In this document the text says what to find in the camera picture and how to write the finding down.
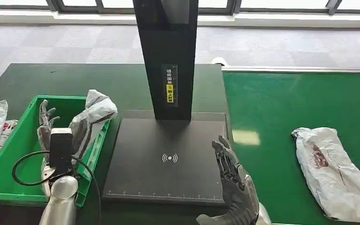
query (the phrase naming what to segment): nfc symbol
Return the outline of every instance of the nfc symbol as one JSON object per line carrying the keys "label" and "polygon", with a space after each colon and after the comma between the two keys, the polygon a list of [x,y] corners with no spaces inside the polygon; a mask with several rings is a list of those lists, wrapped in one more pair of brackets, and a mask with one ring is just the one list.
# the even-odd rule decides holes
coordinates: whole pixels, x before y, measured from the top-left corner
{"label": "nfc symbol", "polygon": [[177,159],[178,159],[177,154],[174,154],[172,156],[168,156],[166,153],[164,153],[163,156],[162,156],[162,162],[164,162],[164,163],[166,161],[168,161],[168,160],[173,161],[173,163],[176,163]]}

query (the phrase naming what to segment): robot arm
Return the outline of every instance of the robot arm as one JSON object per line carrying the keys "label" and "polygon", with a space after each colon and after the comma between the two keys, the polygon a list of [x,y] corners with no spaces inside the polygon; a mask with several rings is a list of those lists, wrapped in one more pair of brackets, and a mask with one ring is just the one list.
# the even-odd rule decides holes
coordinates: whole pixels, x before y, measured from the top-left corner
{"label": "robot arm", "polygon": [[58,178],[52,185],[49,202],[39,225],[74,225],[78,181],[72,176]]}
{"label": "robot arm", "polygon": [[259,203],[251,176],[240,164],[229,142],[220,135],[212,141],[223,186],[223,199],[229,210],[226,214],[209,217],[200,215],[200,225],[271,225],[264,206]]}

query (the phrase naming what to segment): green table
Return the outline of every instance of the green table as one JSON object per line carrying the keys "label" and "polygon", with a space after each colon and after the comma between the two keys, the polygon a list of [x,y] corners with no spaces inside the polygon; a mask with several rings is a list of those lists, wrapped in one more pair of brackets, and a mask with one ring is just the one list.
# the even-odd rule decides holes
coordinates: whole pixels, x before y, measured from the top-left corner
{"label": "green table", "polygon": [[[223,86],[223,77],[225,90],[211,90],[213,84]],[[84,96],[88,89],[109,95],[121,110],[151,109],[144,65],[12,64],[0,78],[0,100],[9,103],[8,119],[20,118],[34,95]],[[322,215],[301,173],[290,132],[298,127],[336,128],[344,148],[360,168],[360,73],[239,68],[225,69],[222,75],[218,66],[195,68],[193,111],[226,110],[224,91],[233,147],[252,175],[259,199],[273,222],[351,224],[330,221]],[[117,125],[110,126],[108,135],[114,135]],[[113,145],[113,138],[106,139],[98,161],[96,176],[100,185]],[[78,211],[79,225],[95,222],[94,191],[90,190],[85,206]],[[124,202],[104,202],[102,207],[104,225],[190,225],[196,224],[200,213],[216,215],[225,211]],[[32,217],[22,207],[0,206],[0,224],[12,224],[13,219],[37,224],[42,209],[31,210],[35,213]]]}
{"label": "green table", "polygon": [[351,224],[322,215],[290,133],[299,127],[335,128],[360,169],[360,71],[230,68],[223,74],[233,147],[271,219],[284,224]]}

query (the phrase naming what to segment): robotic hand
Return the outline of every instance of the robotic hand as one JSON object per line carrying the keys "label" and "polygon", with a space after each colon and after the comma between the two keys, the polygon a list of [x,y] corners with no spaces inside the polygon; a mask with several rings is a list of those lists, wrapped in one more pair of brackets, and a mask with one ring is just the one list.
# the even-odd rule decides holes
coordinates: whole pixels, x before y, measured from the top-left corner
{"label": "robotic hand", "polygon": [[[39,107],[38,139],[42,151],[49,151],[53,124],[60,117],[51,116],[55,108],[46,110],[48,101],[43,100]],[[42,190],[49,200],[42,214],[39,225],[73,225],[75,224],[75,197],[78,191],[78,181],[73,176],[52,177],[56,169],[49,166],[49,155],[43,158],[42,180],[49,179],[42,184]]]}
{"label": "robotic hand", "polygon": [[212,141],[223,186],[223,199],[229,210],[226,214],[209,217],[200,215],[200,225],[271,225],[264,206],[259,203],[252,178],[240,164],[223,135],[220,142]]}

